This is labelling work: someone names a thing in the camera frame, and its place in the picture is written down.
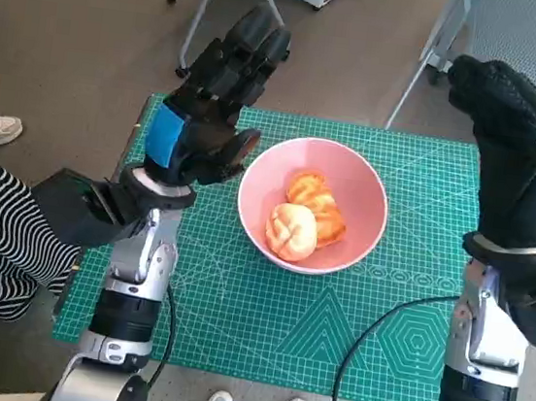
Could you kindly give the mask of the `right robot hand, black glove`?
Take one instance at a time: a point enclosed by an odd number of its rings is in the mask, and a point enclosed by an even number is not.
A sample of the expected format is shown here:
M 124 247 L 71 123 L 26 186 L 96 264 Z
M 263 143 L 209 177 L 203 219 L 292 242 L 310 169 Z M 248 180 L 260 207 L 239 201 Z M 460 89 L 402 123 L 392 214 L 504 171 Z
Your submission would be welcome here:
M 500 60 L 457 57 L 449 101 L 473 122 L 480 157 L 478 234 L 504 250 L 536 248 L 536 86 Z

